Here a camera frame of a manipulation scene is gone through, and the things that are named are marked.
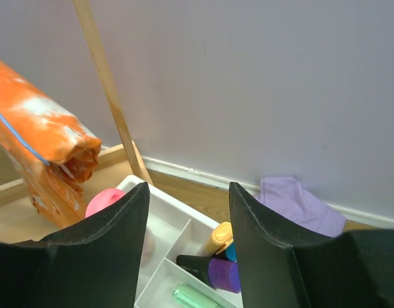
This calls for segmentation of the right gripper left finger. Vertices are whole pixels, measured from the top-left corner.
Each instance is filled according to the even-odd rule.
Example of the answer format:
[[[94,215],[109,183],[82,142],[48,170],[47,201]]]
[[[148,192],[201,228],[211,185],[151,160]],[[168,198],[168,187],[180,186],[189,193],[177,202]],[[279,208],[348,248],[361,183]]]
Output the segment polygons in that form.
[[[150,190],[39,241],[0,242],[0,307],[133,307]]]

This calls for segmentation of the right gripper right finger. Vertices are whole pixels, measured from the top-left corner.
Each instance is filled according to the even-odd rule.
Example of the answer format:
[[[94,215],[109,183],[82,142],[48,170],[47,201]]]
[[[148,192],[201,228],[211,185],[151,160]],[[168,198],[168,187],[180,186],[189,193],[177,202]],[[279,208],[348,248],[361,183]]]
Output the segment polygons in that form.
[[[394,307],[394,229],[327,237],[236,182],[229,208],[245,307]]]

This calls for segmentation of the green highlighter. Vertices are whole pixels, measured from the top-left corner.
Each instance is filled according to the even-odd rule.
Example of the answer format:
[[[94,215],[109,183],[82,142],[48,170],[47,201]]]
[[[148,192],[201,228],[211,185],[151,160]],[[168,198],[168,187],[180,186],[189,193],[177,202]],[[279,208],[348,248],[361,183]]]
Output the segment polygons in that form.
[[[173,300],[186,308],[221,308],[213,299],[207,297],[187,284],[178,284],[172,291]]]

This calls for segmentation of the black purple highlighter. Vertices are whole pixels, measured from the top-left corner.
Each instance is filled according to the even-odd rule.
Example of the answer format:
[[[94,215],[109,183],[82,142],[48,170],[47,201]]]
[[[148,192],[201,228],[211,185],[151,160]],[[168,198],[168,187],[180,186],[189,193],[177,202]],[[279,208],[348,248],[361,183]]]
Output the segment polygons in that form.
[[[213,289],[241,292],[236,262],[212,257],[178,255],[176,265]]]

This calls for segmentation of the orange pink highlighter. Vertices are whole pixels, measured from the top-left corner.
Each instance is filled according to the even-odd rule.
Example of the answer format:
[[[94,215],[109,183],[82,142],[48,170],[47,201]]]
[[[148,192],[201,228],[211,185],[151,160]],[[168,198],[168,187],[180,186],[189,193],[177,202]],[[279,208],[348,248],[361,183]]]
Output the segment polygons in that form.
[[[233,242],[232,224],[228,221],[222,222],[211,232],[199,254],[211,257],[224,252]]]

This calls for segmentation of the black blue highlighter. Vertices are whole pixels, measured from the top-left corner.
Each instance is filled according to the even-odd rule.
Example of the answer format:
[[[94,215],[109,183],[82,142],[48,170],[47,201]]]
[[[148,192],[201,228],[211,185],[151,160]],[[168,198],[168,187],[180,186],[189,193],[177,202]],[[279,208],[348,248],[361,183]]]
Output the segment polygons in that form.
[[[236,248],[235,244],[232,243],[229,247],[227,247],[222,252],[213,255],[214,258],[226,260],[226,261],[236,261]]]

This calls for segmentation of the paper clip jar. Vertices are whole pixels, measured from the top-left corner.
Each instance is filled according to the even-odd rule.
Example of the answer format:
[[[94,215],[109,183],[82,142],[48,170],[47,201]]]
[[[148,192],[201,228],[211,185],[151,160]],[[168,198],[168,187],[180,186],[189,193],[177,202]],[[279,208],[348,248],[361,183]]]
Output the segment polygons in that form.
[[[141,267],[144,267],[149,263],[151,258],[153,257],[155,253],[155,236],[151,230],[150,227],[146,227],[145,235],[144,235],[144,241],[143,241],[143,247],[142,247],[142,255],[141,255]]]

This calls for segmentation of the pink capped tube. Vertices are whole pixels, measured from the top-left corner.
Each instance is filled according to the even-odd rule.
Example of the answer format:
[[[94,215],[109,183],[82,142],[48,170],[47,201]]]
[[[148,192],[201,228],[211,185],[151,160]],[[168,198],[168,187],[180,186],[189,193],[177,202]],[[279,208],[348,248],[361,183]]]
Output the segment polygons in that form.
[[[125,192],[117,188],[108,188],[99,192],[91,199],[85,210],[85,218],[105,209],[121,199]]]

